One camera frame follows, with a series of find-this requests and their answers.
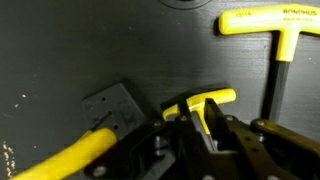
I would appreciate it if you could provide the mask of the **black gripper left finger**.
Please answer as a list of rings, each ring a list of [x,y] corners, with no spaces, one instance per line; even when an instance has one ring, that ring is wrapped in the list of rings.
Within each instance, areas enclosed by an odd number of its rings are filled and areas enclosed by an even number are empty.
[[[185,100],[178,103],[178,110],[179,116],[176,118],[176,121],[180,131],[183,133],[191,132],[193,130],[193,123],[189,107]]]

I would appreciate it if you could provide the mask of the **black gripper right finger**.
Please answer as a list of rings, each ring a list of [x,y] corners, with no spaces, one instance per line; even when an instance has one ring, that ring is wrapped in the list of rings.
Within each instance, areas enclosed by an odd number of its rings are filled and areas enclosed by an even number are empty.
[[[222,140],[231,135],[224,113],[212,98],[205,100],[204,118],[212,138]]]

